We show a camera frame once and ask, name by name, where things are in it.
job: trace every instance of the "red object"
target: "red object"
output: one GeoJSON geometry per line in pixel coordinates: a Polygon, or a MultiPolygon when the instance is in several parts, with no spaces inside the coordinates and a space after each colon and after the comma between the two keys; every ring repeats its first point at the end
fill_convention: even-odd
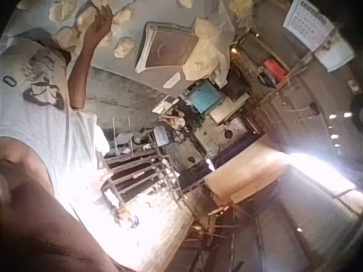
{"type": "Polygon", "coordinates": [[[273,58],[268,58],[264,62],[265,67],[271,72],[271,74],[276,78],[277,82],[282,81],[287,72],[284,68],[280,66],[273,58]]]}

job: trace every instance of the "white t-shirt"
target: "white t-shirt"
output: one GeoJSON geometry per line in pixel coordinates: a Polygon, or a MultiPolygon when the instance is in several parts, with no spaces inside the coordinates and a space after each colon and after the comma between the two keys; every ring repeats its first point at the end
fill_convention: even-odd
{"type": "Polygon", "coordinates": [[[71,109],[60,52],[16,38],[0,58],[0,137],[38,154],[55,198],[74,215],[70,201],[97,169],[96,115],[71,109]]]}

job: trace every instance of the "wooden board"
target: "wooden board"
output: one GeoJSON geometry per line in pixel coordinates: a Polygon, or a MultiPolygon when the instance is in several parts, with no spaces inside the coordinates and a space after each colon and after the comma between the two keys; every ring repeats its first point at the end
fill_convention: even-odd
{"type": "Polygon", "coordinates": [[[219,205],[237,203],[281,176],[286,167],[283,158],[265,134],[204,180],[218,196],[219,205]]]}

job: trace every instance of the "calendar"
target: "calendar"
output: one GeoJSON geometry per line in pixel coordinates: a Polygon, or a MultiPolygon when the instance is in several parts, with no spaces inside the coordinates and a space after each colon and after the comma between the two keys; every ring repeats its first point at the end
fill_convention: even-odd
{"type": "Polygon", "coordinates": [[[334,29],[332,23],[306,0],[294,0],[284,27],[301,40],[312,52],[323,44],[334,29]]]}

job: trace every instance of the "man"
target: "man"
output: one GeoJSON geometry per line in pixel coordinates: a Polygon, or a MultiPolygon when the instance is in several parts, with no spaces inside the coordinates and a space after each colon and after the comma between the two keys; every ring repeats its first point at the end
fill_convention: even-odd
{"type": "Polygon", "coordinates": [[[1,256],[9,271],[117,271],[71,206],[96,172],[96,116],[82,109],[94,50],[111,23],[102,7],[68,82],[61,50],[18,37],[1,55],[1,256]]]}

